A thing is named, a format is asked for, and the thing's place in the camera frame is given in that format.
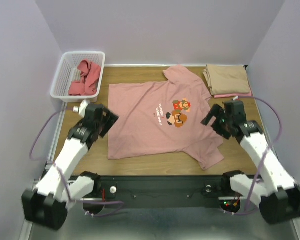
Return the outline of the pink printed t shirt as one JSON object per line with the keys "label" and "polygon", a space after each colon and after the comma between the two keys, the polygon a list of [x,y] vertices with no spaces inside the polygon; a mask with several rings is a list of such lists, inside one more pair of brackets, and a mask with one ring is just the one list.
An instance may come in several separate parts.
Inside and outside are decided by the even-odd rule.
{"label": "pink printed t shirt", "polygon": [[204,170],[223,160],[223,138],[202,120],[211,94],[202,78],[181,65],[165,81],[111,84],[108,107],[118,120],[108,132],[108,158],[184,152]]}

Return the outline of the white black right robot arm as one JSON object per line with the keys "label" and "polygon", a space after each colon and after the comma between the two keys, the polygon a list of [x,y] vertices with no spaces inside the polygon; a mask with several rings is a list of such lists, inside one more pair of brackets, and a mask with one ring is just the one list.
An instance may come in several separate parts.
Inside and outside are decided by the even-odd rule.
{"label": "white black right robot arm", "polygon": [[261,126],[247,119],[242,101],[214,104],[201,124],[211,125],[224,139],[235,138],[257,167],[254,178],[240,170],[224,173],[220,182],[223,194],[245,197],[269,225],[300,218],[300,185],[279,162]]}

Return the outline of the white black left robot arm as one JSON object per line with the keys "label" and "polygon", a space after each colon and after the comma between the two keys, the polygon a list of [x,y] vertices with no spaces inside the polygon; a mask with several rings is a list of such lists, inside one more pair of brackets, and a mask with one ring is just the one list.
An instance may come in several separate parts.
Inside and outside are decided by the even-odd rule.
{"label": "white black left robot arm", "polygon": [[86,171],[74,183],[68,184],[68,181],[78,163],[93,144],[109,132],[119,116],[103,104],[87,100],[71,110],[80,116],[80,121],[69,130],[48,172],[21,196],[25,220],[55,231],[64,225],[68,212],[77,203],[108,205],[98,174]]}

